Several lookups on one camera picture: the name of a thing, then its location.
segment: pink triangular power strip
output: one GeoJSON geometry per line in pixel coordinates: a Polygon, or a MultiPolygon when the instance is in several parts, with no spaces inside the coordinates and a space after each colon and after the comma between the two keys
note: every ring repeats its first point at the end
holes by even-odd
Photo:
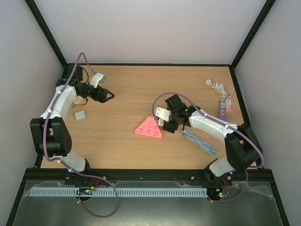
{"type": "Polygon", "coordinates": [[[135,134],[154,137],[154,138],[162,138],[162,133],[160,128],[155,120],[154,116],[149,116],[137,129],[135,129],[135,134]]]}

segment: white wall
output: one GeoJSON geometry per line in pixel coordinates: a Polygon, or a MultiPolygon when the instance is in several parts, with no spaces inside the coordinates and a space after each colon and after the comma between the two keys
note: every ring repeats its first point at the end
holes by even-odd
{"type": "Polygon", "coordinates": [[[62,73],[24,0],[0,7],[0,225],[5,225],[25,168],[36,153],[29,123],[47,108],[62,73]]]}
{"type": "Polygon", "coordinates": [[[292,226],[301,221],[301,1],[277,0],[236,69],[292,226]]]}
{"type": "Polygon", "coordinates": [[[67,62],[230,64],[265,0],[36,0],[67,62]]]}

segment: white round object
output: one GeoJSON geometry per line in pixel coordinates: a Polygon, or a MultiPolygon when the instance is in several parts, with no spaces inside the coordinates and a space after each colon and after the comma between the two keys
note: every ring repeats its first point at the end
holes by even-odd
{"type": "Polygon", "coordinates": [[[211,80],[210,80],[210,79],[207,79],[207,80],[206,80],[206,84],[207,84],[207,85],[210,85],[210,84],[211,84],[211,80]]]}

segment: light wood surface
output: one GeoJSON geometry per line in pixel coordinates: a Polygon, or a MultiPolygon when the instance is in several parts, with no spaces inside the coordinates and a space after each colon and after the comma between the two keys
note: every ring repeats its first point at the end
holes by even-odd
{"type": "MultiPolygon", "coordinates": [[[[85,68],[91,78],[93,74],[85,68]]],[[[100,85],[114,93],[115,98],[104,104],[89,99],[87,105],[72,105],[65,122],[72,137],[72,147],[89,161],[92,168],[203,169],[225,155],[224,144],[199,129],[191,130],[218,149],[216,156],[210,156],[197,144],[179,135],[180,130],[174,134],[162,131],[161,139],[140,136],[134,130],[146,115],[151,114],[153,101],[160,94],[171,91],[187,96],[217,117],[219,94],[206,85],[205,80],[222,82],[228,91],[233,87],[228,67],[106,65],[93,68],[108,75],[105,83],[100,85]],[[87,119],[76,121],[74,114],[81,110],[85,111],[87,119]]],[[[166,107],[164,100],[168,97],[162,97],[156,106],[166,107]]],[[[235,91],[230,122],[243,123],[235,91]]],[[[41,167],[63,168],[63,165],[44,159],[41,167]]]]}

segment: purple cable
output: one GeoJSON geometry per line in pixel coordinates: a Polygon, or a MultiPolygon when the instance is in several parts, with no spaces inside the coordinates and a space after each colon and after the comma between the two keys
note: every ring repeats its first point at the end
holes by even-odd
{"type": "MultiPolygon", "coordinates": [[[[88,63],[88,61],[87,61],[87,58],[86,58],[85,54],[84,54],[83,52],[81,52],[81,53],[79,54],[79,56],[77,57],[76,63],[75,63],[75,65],[74,65],[73,70],[71,71],[71,74],[70,74],[70,76],[69,76],[67,82],[65,83],[65,85],[64,85],[63,88],[61,89],[61,93],[63,93],[63,91],[64,91],[64,90],[66,89],[66,87],[68,86],[68,84],[69,84],[69,82],[70,82],[70,80],[71,80],[71,78],[72,78],[72,76],[73,76],[73,74],[74,74],[74,72],[75,72],[75,69],[76,69],[76,67],[77,67],[77,65],[78,65],[78,63],[79,63],[79,59],[80,59],[80,57],[81,57],[82,55],[84,56],[84,59],[85,59],[87,65],[88,65],[88,67],[91,69],[91,71],[92,71],[94,74],[96,74],[95,71],[93,70],[93,68],[89,65],[89,63],[88,63]]],[[[57,100],[59,99],[60,95],[61,95],[61,94],[57,94],[56,97],[55,97],[55,99],[54,99],[54,101],[52,102],[52,105],[51,105],[51,107],[50,107],[50,111],[51,111],[51,112],[53,111],[54,106],[55,106],[57,100]]],[[[59,158],[53,158],[53,159],[50,159],[50,158],[49,158],[48,153],[47,153],[47,147],[46,147],[46,133],[47,133],[48,121],[49,121],[51,112],[49,112],[49,113],[47,114],[47,117],[46,117],[46,119],[45,119],[44,128],[43,128],[43,149],[44,149],[44,155],[45,155],[45,158],[47,159],[47,161],[55,161],[55,160],[60,161],[61,164],[64,165],[67,169],[72,170],[73,172],[75,172],[76,174],[78,174],[78,175],[80,175],[80,176],[82,176],[82,177],[87,177],[87,178],[98,178],[98,179],[103,180],[104,182],[108,183],[108,184],[113,188],[113,190],[114,190],[114,192],[115,192],[115,194],[116,194],[116,198],[117,198],[117,203],[116,203],[115,209],[114,209],[110,214],[105,215],[105,216],[97,215],[97,214],[92,213],[90,210],[88,210],[87,207],[85,207],[85,205],[84,205],[82,202],[80,202],[80,204],[85,208],[85,210],[86,210],[89,214],[91,214],[91,215],[94,216],[94,217],[97,217],[97,218],[107,218],[107,217],[112,216],[112,215],[117,211],[118,206],[119,206],[118,193],[117,193],[116,188],[113,186],[112,183],[110,183],[108,180],[106,180],[106,179],[104,179],[104,178],[101,178],[101,177],[82,174],[82,173],[78,172],[77,170],[70,168],[64,161],[61,161],[59,158]]]]}
{"type": "MultiPolygon", "coordinates": [[[[177,94],[177,95],[179,95],[179,96],[181,96],[181,97],[183,97],[184,99],[186,99],[196,110],[197,110],[197,112],[199,112],[201,115],[203,115],[203,116],[205,116],[196,106],[195,106],[195,104],[191,101],[191,100],[189,100],[188,99],[188,97],[186,97],[186,96],[184,96],[184,95],[182,95],[181,93],[175,93],[175,92],[167,92],[167,93],[163,93],[163,94],[161,94],[159,97],[157,97],[156,99],[155,99],[155,101],[154,101],[154,103],[152,104],[152,114],[155,116],[155,104],[156,104],[156,102],[161,98],[161,97],[163,97],[163,96],[165,96],[165,95],[171,95],[171,94],[177,94]]],[[[226,124],[225,123],[222,123],[222,122],[220,122],[220,121],[218,121],[218,120],[216,120],[216,119],[214,119],[214,118],[212,118],[212,117],[210,117],[210,116],[206,116],[208,119],[210,119],[211,121],[214,121],[214,122],[216,122],[216,123],[218,123],[218,124],[220,124],[220,125],[222,125],[222,126],[226,126],[226,124]]],[[[258,153],[258,155],[260,156],[260,159],[261,159],[261,164],[259,165],[259,166],[249,166],[250,168],[261,168],[263,165],[264,165],[264,158],[263,158],[263,155],[262,155],[262,153],[261,153],[261,151],[259,150],[259,148],[249,139],[249,138],[247,138],[242,132],[240,132],[240,131],[238,131],[237,129],[235,129],[235,128],[233,128],[233,127],[231,127],[231,126],[228,126],[228,128],[230,129],[230,130],[232,130],[232,131],[234,131],[234,132],[236,132],[237,134],[239,134],[242,138],[244,138],[256,151],[257,151],[257,153],[258,153]]]]}
{"type": "Polygon", "coordinates": [[[248,171],[246,171],[246,183],[245,183],[245,186],[243,187],[243,189],[236,195],[234,196],[233,198],[230,198],[230,199],[226,199],[226,200],[211,200],[210,197],[208,196],[208,199],[211,201],[211,202],[215,202],[215,203],[220,203],[220,202],[228,202],[228,201],[232,201],[232,200],[235,200],[237,199],[239,196],[241,196],[241,194],[245,191],[246,189],[246,186],[248,185],[248,171]]]}

